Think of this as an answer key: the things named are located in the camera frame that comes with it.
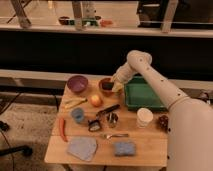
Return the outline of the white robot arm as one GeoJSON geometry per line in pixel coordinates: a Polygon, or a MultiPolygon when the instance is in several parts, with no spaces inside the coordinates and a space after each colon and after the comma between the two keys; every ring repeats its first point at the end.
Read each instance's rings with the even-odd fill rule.
{"type": "Polygon", "coordinates": [[[149,53],[131,50],[113,82],[125,84],[139,73],[168,109],[167,171],[213,171],[213,108],[188,96],[151,62],[149,53]]]}

